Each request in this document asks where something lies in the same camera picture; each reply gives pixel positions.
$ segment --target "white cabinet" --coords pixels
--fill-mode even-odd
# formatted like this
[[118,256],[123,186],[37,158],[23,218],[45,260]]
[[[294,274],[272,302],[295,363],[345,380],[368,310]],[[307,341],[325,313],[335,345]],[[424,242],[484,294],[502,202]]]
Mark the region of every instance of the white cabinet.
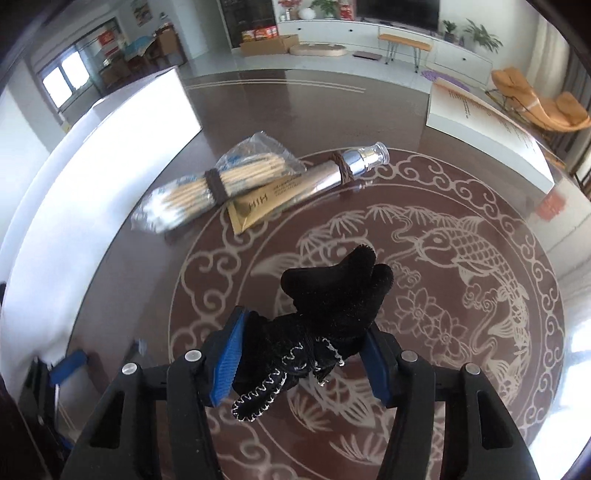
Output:
[[277,24],[279,35],[298,35],[301,42],[332,43],[332,37],[323,21],[292,20]]
[[[342,20],[294,20],[280,22],[277,28],[280,35],[298,35],[301,42],[335,43],[344,45],[351,51],[363,50],[383,56],[387,55],[388,42],[378,40],[378,36],[387,33],[432,45],[430,52],[421,52],[421,64],[424,63],[428,68],[455,76],[465,83],[486,86],[491,75],[490,60],[439,38],[404,28]],[[399,45],[395,58],[413,63],[412,47]]]
[[445,41],[437,42],[433,63],[465,75],[483,85],[488,83],[492,70],[490,60]]
[[298,35],[301,42],[378,47],[378,26],[339,20],[296,20],[277,24],[280,35]]
[[364,24],[361,22],[342,21],[331,25],[326,22],[325,29],[330,31],[332,43],[343,43],[365,48],[379,48],[378,45],[378,26]]

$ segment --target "tube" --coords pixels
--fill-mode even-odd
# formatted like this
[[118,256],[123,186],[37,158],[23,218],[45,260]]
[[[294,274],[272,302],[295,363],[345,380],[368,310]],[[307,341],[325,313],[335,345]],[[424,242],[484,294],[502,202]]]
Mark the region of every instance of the tube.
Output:
[[[347,150],[343,153],[343,160],[353,178],[357,179],[378,165],[386,165],[390,157],[386,146],[377,142],[371,147]],[[234,234],[244,232],[272,213],[281,212],[342,183],[339,166],[326,161],[302,175],[284,177],[235,198],[228,203]]]

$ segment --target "metal screw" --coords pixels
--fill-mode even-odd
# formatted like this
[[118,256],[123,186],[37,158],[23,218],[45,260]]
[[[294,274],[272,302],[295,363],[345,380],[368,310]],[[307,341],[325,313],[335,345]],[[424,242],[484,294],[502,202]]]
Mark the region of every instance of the metal screw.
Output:
[[201,359],[201,352],[199,350],[189,350],[185,353],[185,360],[187,362],[196,362]]
[[138,366],[135,363],[125,364],[121,371],[124,375],[131,375],[134,374],[135,371],[138,369]]
[[470,375],[478,375],[480,373],[480,367],[476,364],[466,364],[466,372]]
[[402,357],[402,360],[409,363],[416,362],[418,359],[418,355],[412,350],[405,350],[400,354],[400,357]]

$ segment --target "wooden bench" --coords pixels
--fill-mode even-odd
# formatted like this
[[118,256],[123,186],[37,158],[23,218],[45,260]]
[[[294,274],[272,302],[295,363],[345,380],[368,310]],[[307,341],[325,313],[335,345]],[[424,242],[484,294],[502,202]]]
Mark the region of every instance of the wooden bench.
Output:
[[414,53],[415,73],[418,72],[418,65],[421,62],[421,52],[431,51],[431,49],[433,48],[432,45],[429,45],[428,43],[422,41],[411,40],[410,38],[404,37],[397,37],[396,35],[390,35],[387,33],[382,33],[381,35],[378,35],[378,39],[385,40],[388,42],[388,55],[386,56],[386,64],[388,64],[390,60],[394,59],[399,45],[408,45],[409,47],[412,47]]

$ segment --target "brown elastic band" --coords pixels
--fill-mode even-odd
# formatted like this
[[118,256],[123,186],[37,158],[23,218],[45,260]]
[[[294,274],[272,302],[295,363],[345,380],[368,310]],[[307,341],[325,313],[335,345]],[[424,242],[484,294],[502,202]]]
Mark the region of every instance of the brown elastic band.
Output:
[[340,170],[340,183],[344,185],[345,183],[349,183],[350,181],[354,181],[353,172],[351,168],[347,165],[347,162],[343,158],[339,152],[332,152],[330,155],[330,160],[336,163],[336,166]]
[[203,177],[207,182],[207,186],[209,190],[211,190],[213,199],[216,202],[216,205],[222,205],[228,201],[228,193],[226,192],[226,187],[223,185],[222,179],[220,178],[220,173],[216,168],[211,168],[207,170]]

